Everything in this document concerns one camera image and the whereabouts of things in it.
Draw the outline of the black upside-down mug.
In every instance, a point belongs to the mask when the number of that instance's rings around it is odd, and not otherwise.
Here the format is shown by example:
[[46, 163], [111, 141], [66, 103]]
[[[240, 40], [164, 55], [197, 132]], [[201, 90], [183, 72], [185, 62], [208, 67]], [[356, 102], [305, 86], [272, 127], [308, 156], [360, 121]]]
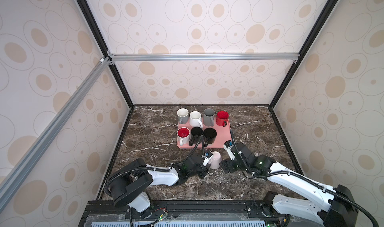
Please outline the black upside-down mug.
[[203, 135], [203, 129], [201, 127], [193, 127], [191, 129], [191, 136], [189, 140], [189, 146], [194, 146], [201, 142], [201, 137]]

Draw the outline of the black frame post right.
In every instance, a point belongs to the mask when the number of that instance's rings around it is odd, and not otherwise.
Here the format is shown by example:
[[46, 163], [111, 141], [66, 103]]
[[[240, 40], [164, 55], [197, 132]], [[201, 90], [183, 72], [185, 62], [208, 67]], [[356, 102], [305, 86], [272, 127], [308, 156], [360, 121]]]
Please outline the black frame post right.
[[311, 49], [311, 47], [314, 44], [319, 33], [321, 32], [321, 30], [325, 26], [327, 20], [330, 18], [331, 13], [335, 9], [335, 7], [337, 6], [338, 2], [339, 2], [339, 0], [327, 0], [327, 2], [325, 3], [325, 6], [321, 10], [319, 17], [317, 18], [313, 28], [309, 32], [309, 35], [308, 35], [306, 41], [304, 42], [302, 48], [299, 51], [300, 56], [299, 56], [298, 60], [294, 61], [294, 63], [290, 67], [286, 77], [284, 78], [282, 84], [280, 85], [277, 93], [275, 94], [274, 98], [272, 99], [272, 101], [269, 105], [270, 110], [273, 110], [276, 107], [278, 101], [280, 100], [283, 93], [287, 89], [289, 83], [291, 82], [295, 73], [297, 72], [297, 69], [299, 68], [299, 66], [303, 62], [304, 58], [306, 57], [307, 53]]

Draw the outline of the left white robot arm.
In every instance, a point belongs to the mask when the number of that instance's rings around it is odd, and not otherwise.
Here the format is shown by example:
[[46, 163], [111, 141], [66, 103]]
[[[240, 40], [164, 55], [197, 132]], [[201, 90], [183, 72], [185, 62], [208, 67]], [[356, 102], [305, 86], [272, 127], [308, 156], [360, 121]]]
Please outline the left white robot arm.
[[146, 164], [138, 158], [110, 176], [105, 184], [105, 193], [113, 198], [115, 207], [129, 206], [138, 213], [152, 208], [151, 200], [145, 192], [149, 186], [179, 186], [190, 177], [203, 179], [209, 170], [213, 153], [203, 155], [193, 153], [183, 161], [161, 168]]

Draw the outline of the red upside-down mug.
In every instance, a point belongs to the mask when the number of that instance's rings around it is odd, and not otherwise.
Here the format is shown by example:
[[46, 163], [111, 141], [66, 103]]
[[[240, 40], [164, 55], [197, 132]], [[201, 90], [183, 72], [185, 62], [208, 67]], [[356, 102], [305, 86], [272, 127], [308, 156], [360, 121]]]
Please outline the red upside-down mug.
[[229, 121], [229, 113], [226, 111], [219, 111], [216, 116], [216, 124], [221, 127], [226, 127]]

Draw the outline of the silver rail back wall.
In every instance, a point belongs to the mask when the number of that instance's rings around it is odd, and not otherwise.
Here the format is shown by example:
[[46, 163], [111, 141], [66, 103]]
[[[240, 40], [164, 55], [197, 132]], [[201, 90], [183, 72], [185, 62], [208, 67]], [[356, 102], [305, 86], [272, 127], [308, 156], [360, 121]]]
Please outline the silver rail back wall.
[[208, 54], [114, 54], [109, 57], [116, 61], [235, 61], [235, 60], [298, 60], [299, 53], [208, 53]]

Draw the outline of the black frame post left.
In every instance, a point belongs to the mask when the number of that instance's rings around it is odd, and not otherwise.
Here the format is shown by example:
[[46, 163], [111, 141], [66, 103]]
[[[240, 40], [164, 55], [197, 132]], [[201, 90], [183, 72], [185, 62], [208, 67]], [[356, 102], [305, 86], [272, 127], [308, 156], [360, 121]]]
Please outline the black frame post left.
[[[108, 49], [107, 44], [104, 40], [104, 37], [101, 33], [101, 30], [100, 30], [100, 28], [99, 28], [99, 26], [98, 26], [98, 24], [97, 24], [97, 22], [93, 16], [93, 14], [92, 14], [92, 11], [91, 11], [90, 6], [88, 5], [88, 2], [86, 0], [76, 0], [76, 2], [79, 5], [80, 10], [81, 10], [90, 30], [92, 32], [93, 37], [95, 38], [96, 43], [97, 43], [99, 49], [101, 50], [103, 56], [104, 57], [110, 57], [110, 55], [108, 54], [109, 49]], [[128, 91], [124, 85], [123, 79], [122, 79], [116, 65], [111, 64], [111, 65], [109, 65], [109, 67], [110, 67], [110, 70], [111, 70], [117, 84], [118, 84], [119, 89], [121, 90], [121, 92], [123, 94], [124, 99], [126, 100], [126, 102], [128, 104], [128, 107], [130, 109], [134, 108], [135, 105], [133, 104], [133, 102], [132, 102], [132, 100], [128, 94]]]

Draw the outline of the silver rail wall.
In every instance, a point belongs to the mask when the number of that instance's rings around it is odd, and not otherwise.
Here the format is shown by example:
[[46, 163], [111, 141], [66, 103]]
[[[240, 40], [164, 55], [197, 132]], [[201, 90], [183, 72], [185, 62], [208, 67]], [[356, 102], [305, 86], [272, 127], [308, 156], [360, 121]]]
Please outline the silver rail wall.
[[299, 53], [208, 53], [208, 54], [114, 54], [109, 57], [116, 61], [235, 61], [235, 60], [298, 60]]
[[104, 57], [98, 65], [87, 76], [86, 80], [74, 92], [67, 103], [46, 127], [44, 132], [36, 139], [31, 148], [24, 154], [17, 165], [13, 168], [5, 181], [1, 184], [1, 211], [5, 209], [12, 197], [25, 181], [42, 155], [51, 145], [63, 126], [75, 112], [80, 102], [88, 94], [94, 83], [110, 64], [111, 58]]

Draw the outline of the pink rectangular tray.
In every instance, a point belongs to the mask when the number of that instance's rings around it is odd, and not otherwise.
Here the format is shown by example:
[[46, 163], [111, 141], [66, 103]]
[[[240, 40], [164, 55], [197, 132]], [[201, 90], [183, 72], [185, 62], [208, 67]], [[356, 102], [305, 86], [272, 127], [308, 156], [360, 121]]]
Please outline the pink rectangular tray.
[[[191, 126], [189, 124], [189, 121], [186, 123], [186, 124], [179, 124], [178, 125], [178, 130], [180, 128], [188, 128], [189, 130], [191, 130], [193, 128], [193, 126]], [[223, 149], [224, 147], [224, 143], [228, 140], [231, 140], [231, 133], [230, 133], [230, 122], [228, 121], [227, 123], [227, 126], [226, 127], [221, 127], [221, 126], [218, 126], [218, 125], [214, 125], [213, 127], [207, 127], [203, 124], [203, 130], [205, 130], [206, 128], [213, 128], [216, 130], [217, 132], [217, 136], [215, 138], [215, 141], [213, 142], [213, 144], [208, 144], [207, 145], [207, 148], [209, 149]], [[179, 135], [178, 135], [178, 130], [177, 130], [177, 146], [178, 148], [181, 148], [181, 149], [192, 149], [194, 146], [189, 146], [189, 141], [188, 142], [185, 142], [185, 143], [182, 143], [183, 145], [180, 145], [180, 140], [179, 140]]]

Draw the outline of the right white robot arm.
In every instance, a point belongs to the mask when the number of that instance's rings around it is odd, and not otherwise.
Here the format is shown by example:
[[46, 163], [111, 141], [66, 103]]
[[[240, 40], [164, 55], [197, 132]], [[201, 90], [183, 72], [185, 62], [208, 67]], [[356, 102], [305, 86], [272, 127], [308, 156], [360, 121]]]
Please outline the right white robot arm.
[[377, 220], [357, 204], [352, 192], [345, 186], [322, 184], [292, 171], [265, 156], [255, 156], [243, 143], [227, 141], [224, 149], [229, 158], [221, 161], [225, 173], [247, 172], [250, 179], [264, 179], [282, 185], [303, 199], [285, 197], [269, 192], [265, 196], [266, 210], [273, 209], [279, 214], [291, 215], [316, 222], [324, 227], [354, 227], [359, 213], [364, 214], [374, 227]]

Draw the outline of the black mug white base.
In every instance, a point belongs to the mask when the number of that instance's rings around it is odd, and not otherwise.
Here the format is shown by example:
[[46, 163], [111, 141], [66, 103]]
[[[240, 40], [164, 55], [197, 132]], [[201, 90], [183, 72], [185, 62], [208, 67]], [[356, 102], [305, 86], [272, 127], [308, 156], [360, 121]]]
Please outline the black mug white base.
[[217, 137], [217, 132], [214, 128], [206, 128], [203, 131], [203, 137], [204, 137], [204, 147], [208, 147], [208, 145], [211, 145], [214, 143], [216, 137]]

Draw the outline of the silver rail left wall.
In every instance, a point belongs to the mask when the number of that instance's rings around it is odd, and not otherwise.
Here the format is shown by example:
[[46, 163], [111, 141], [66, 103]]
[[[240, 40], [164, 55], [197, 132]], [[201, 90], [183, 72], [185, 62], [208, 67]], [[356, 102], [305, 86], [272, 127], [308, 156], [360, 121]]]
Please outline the silver rail left wall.
[[42, 155], [51, 145], [63, 126], [75, 112], [80, 102], [88, 94], [94, 83], [110, 64], [111, 58], [104, 57], [98, 65], [87, 76], [86, 80], [74, 92], [67, 103], [46, 127], [44, 132], [36, 139], [31, 148], [24, 154], [17, 165], [13, 168], [5, 181], [1, 184], [1, 211], [5, 209], [12, 197], [25, 181]]

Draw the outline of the pink upside-down mug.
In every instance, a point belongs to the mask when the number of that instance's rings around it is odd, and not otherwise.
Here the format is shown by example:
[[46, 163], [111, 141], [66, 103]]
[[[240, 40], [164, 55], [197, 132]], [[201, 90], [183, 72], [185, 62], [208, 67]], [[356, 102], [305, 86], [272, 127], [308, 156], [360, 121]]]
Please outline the pink upside-down mug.
[[213, 170], [216, 170], [220, 167], [220, 162], [222, 161], [221, 154], [217, 151], [213, 151], [213, 155], [209, 161], [209, 164], [211, 165], [210, 168]]

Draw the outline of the dark grey upside-down mug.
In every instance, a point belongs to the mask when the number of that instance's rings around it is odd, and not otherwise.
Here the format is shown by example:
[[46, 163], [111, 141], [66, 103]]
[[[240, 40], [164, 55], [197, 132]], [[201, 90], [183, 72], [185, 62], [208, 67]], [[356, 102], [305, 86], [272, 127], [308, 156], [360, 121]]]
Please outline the dark grey upside-down mug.
[[203, 124], [207, 127], [213, 127], [215, 125], [215, 110], [212, 108], [207, 108], [203, 112]]

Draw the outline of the black frame post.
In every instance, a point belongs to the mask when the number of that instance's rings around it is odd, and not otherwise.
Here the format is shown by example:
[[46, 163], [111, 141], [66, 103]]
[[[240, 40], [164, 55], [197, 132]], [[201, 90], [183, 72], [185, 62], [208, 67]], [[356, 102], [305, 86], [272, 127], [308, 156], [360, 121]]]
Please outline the black frame post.
[[325, 3], [325, 6], [321, 10], [319, 17], [317, 18], [313, 28], [309, 32], [309, 35], [308, 35], [306, 41], [304, 42], [302, 48], [299, 51], [300, 56], [299, 56], [298, 60], [294, 61], [294, 63], [290, 67], [286, 77], [284, 78], [282, 84], [280, 85], [277, 93], [275, 94], [274, 98], [272, 99], [272, 101], [269, 105], [270, 110], [273, 110], [276, 107], [278, 101], [280, 100], [283, 93], [287, 89], [289, 83], [291, 82], [295, 73], [297, 72], [297, 69], [299, 68], [299, 66], [303, 62], [304, 58], [306, 57], [307, 53], [311, 49], [311, 47], [314, 44], [319, 33], [321, 32], [321, 30], [325, 26], [327, 20], [330, 18], [331, 13], [335, 9], [335, 7], [337, 6], [338, 2], [339, 2], [339, 0], [327, 0], [327, 2]]
[[[108, 54], [109, 49], [108, 49], [107, 44], [104, 40], [104, 37], [101, 33], [101, 30], [100, 30], [100, 28], [99, 28], [99, 26], [98, 26], [98, 24], [97, 24], [97, 22], [93, 16], [93, 14], [92, 14], [92, 11], [91, 11], [90, 6], [88, 5], [88, 2], [86, 0], [76, 0], [76, 2], [79, 5], [80, 10], [81, 10], [90, 30], [92, 32], [93, 37], [95, 38], [96, 43], [97, 43], [99, 49], [101, 50], [103, 56], [104, 57], [110, 57], [110, 55]], [[133, 102], [132, 102], [132, 100], [128, 94], [128, 91], [124, 85], [123, 79], [122, 79], [116, 65], [111, 64], [111, 65], [109, 65], [109, 67], [110, 67], [110, 70], [111, 70], [117, 84], [118, 84], [119, 89], [121, 90], [121, 92], [123, 94], [124, 99], [126, 100], [126, 102], [128, 104], [128, 107], [130, 109], [134, 108], [135, 105], [133, 104]]]

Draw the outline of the white teapot-like mug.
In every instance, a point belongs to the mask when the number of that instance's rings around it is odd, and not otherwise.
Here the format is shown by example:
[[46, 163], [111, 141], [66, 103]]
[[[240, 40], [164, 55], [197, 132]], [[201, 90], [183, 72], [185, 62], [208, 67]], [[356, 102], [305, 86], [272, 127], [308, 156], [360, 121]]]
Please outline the white teapot-like mug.
[[189, 124], [192, 127], [200, 127], [203, 128], [203, 123], [202, 123], [202, 115], [198, 111], [193, 111], [190, 113], [190, 119], [189, 119]]

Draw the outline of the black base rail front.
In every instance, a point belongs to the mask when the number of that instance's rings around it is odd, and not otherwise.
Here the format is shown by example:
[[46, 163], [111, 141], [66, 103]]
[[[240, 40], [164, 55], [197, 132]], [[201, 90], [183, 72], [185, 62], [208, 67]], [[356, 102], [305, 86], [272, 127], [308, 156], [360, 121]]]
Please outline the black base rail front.
[[153, 201], [139, 213], [135, 209], [115, 207], [111, 201], [90, 201], [79, 226], [91, 227], [97, 222], [135, 227], [154, 224], [168, 226], [230, 226], [230, 227], [317, 227], [318, 224], [290, 215], [263, 213], [261, 200], [165, 200]]

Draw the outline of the white mug red inside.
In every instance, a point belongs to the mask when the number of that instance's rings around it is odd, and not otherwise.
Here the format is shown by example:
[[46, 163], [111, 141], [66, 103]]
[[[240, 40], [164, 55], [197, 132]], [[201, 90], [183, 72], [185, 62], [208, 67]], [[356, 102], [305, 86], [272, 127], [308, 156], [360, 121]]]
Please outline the white mug red inside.
[[190, 141], [190, 130], [187, 127], [181, 127], [177, 131], [177, 143], [179, 147], [185, 147], [189, 145]]

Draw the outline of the light grey mug white inside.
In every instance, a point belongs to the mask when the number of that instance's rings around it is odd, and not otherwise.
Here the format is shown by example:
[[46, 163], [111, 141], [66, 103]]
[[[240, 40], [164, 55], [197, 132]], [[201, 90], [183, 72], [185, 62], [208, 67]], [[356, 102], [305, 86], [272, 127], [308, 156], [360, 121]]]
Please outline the light grey mug white inside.
[[187, 124], [189, 120], [189, 111], [186, 108], [181, 108], [177, 111], [179, 124]]

